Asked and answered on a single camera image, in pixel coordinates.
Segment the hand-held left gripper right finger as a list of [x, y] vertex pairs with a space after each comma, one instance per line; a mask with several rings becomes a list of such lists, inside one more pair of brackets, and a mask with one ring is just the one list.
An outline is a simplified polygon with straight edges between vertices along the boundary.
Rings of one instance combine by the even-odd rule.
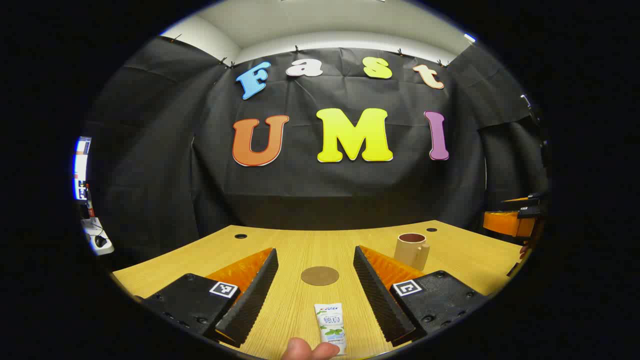
[[489, 300], [443, 269], [424, 274], [363, 245], [353, 266], [387, 342], [397, 347], [434, 337]]

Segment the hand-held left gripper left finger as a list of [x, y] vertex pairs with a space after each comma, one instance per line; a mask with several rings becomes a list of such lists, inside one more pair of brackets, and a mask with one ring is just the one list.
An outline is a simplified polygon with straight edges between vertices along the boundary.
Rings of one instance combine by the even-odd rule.
[[141, 303], [183, 330], [233, 347], [246, 342], [279, 268], [266, 248], [208, 276], [185, 273]]

